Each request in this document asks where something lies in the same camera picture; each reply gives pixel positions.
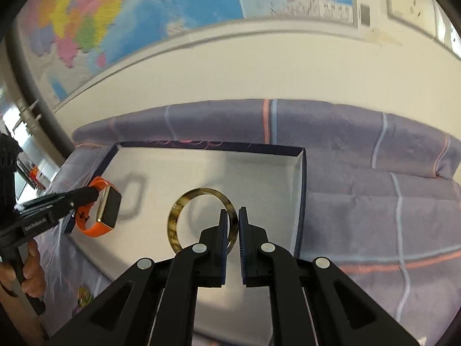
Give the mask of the person's left hand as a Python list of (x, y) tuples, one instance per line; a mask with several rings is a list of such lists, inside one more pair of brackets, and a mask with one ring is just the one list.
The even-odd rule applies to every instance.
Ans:
[[(28, 257), (24, 263), (23, 275), (26, 278), (21, 283), (22, 291), (32, 298), (39, 298), (45, 294), (46, 282), (45, 273), (41, 267), (41, 256), (38, 251), (36, 240), (29, 240), (27, 243)], [(16, 274), (10, 264), (1, 262), (1, 285), (8, 291), (13, 292), (13, 283)]]

